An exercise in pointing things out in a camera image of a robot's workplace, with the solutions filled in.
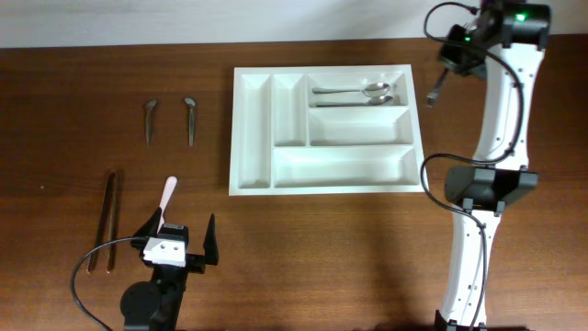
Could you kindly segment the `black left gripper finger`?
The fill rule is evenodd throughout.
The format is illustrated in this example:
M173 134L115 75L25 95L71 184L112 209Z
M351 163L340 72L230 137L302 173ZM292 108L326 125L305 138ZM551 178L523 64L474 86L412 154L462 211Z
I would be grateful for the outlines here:
M134 234L135 237L156 236L159 229L160 220L163 214L161 207L158 207L150 219L142 225Z
M219 264L219 249L216 238L216 222L214 213L212 213L209 217L203 248L205 263L207 265L217 266Z

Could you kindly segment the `silver fork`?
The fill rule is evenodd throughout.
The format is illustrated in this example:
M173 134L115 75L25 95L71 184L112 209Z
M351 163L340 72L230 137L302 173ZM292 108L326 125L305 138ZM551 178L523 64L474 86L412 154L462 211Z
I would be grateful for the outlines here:
M426 96L426 106L427 107L432 108L435 105L435 103L438 99L440 90L441 90L443 84L445 83L445 80L447 78L448 73L449 73L449 70L444 69L442 74L436 80L432 91L427 94L427 96Z

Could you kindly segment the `silver tablespoon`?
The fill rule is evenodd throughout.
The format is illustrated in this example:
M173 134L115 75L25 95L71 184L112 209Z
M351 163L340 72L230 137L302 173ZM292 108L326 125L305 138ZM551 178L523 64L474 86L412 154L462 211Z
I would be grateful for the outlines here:
M392 86L387 83L373 83L363 88L346 88L331 89L322 87L313 87L311 92L315 95L340 94L340 93L360 93L366 97L382 97L387 95Z
M316 108L330 108L330 107L376 107L376 106L390 106L394 103L393 96L373 97L365 102L317 102Z

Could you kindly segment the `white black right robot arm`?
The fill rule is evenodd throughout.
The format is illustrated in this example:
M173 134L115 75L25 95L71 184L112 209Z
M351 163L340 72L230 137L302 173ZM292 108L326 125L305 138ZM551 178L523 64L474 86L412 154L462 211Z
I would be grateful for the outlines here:
M447 291L435 313L437 330L484 330L492 242L505 210L532 192L527 128L537 72L548 46L551 8L527 1L469 6L470 27L455 25L439 39L446 73L487 83L481 136L472 157L453 155L445 198L453 216Z

